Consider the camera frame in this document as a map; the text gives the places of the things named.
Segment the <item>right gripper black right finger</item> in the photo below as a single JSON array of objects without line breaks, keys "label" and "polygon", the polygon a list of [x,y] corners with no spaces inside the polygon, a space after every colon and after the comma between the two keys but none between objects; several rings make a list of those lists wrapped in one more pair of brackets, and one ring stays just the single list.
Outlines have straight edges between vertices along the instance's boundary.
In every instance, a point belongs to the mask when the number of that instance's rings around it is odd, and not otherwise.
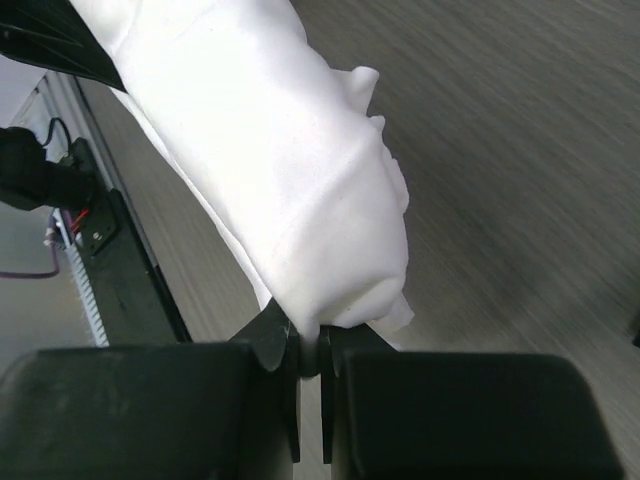
[{"label": "right gripper black right finger", "polygon": [[368,326],[319,342],[335,479],[621,479],[591,388],[544,354],[400,352]]}]

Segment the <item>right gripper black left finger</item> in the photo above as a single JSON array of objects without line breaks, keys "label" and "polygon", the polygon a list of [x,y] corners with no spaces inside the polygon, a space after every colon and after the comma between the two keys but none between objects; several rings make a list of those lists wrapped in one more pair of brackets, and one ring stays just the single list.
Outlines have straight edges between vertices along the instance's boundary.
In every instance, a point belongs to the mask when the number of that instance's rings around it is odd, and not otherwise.
[{"label": "right gripper black left finger", "polygon": [[276,303],[225,342],[25,354],[1,379],[1,475],[289,479],[298,357]]}]

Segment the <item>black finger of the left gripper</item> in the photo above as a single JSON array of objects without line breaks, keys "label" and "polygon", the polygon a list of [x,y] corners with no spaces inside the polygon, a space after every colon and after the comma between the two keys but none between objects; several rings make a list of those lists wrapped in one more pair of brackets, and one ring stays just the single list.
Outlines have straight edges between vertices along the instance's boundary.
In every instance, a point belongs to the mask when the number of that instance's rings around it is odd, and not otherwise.
[{"label": "black finger of the left gripper", "polygon": [[68,1],[2,0],[1,54],[124,90],[111,58]]}]

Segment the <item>white printed t shirt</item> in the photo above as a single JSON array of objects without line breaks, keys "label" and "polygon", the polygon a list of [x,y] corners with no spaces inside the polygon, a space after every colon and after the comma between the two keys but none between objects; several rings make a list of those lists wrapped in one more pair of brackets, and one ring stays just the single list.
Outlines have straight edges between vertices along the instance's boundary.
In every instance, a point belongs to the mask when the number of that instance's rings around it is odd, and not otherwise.
[{"label": "white printed t shirt", "polygon": [[77,1],[117,99],[215,223],[258,302],[323,326],[413,316],[406,182],[367,109],[378,72],[331,68],[287,1]]}]

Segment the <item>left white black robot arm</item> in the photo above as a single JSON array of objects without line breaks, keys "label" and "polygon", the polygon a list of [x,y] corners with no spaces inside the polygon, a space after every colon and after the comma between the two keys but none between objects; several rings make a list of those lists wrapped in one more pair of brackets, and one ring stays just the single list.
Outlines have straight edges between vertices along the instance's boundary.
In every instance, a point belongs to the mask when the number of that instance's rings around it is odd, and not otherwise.
[{"label": "left white black robot arm", "polygon": [[[1,55],[125,90],[113,61],[69,1],[3,1]],[[24,211],[41,206],[79,210],[91,204],[100,189],[96,175],[46,159],[58,121],[50,121],[43,142],[23,127],[1,130],[3,203]]]}]

